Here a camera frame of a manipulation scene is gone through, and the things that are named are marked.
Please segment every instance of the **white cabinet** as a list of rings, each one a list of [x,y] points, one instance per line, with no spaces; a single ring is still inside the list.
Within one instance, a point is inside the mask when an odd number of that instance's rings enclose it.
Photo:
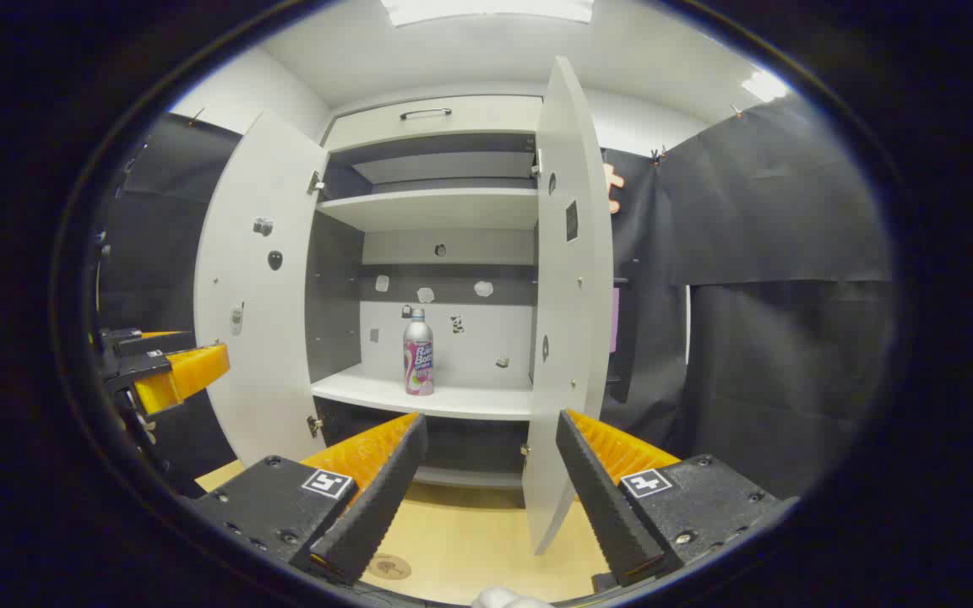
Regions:
[[[332,153],[430,135],[535,133],[540,97],[471,95],[407,101],[333,121],[322,144]]]
[[[231,372],[209,396],[232,449],[244,464],[320,449],[321,434],[307,424],[320,404],[420,411],[439,425],[526,425],[522,473],[517,443],[508,472],[432,463],[418,478],[521,486],[530,550],[541,553],[573,501],[555,446],[557,413],[599,415],[610,349],[606,182],[572,67],[557,59],[544,99],[448,97],[343,116],[325,149],[262,115],[228,162],[205,219],[194,316],[199,341],[229,346]],[[321,200],[314,171],[325,183]],[[273,220],[269,236],[251,230],[258,216]],[[312,232],[312,218],[327,228]],[[362,243],[356,276],[328,276],[320,263],[333,243],[349,242],[337,231]],[[266,255],[277,250],[283,265],[274,272]],[[304,320],[304,305],[316,309],[327,285],[343,285],[332,304],[340,315],[327,318],[351,327]],[[243,301],[233,330],[232,308]],[[435,331],[432,396],[403,390],[405,304],[424,307]],[[344,314],[356,305],[358,317]],[[307,349],[347,363],[312,378]]]

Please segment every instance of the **cabinet door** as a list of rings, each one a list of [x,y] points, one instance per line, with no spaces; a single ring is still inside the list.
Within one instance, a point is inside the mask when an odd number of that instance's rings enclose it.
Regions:
[[[305,281],[318,193],[307,193],[328,153],[263,112],[220,174],[205,215],[193,274],[198,344],[227,344],[231,370],[209,385],[231,449],[250,466],[270,454],[302,459],[324,447],[306,358]],[[254,220],[273,222],[267,236]],[[269,254],[278,252],[273,270]],[[238,331],[232,308],[242,307]]]
[[[551,72],[536,142],[538,304],[524,489],[530,539],[541,554],[574,497],[557,453],[557,412],[571,408],[599,418],[614,282],[602,155],[587,100],[564,57]]]

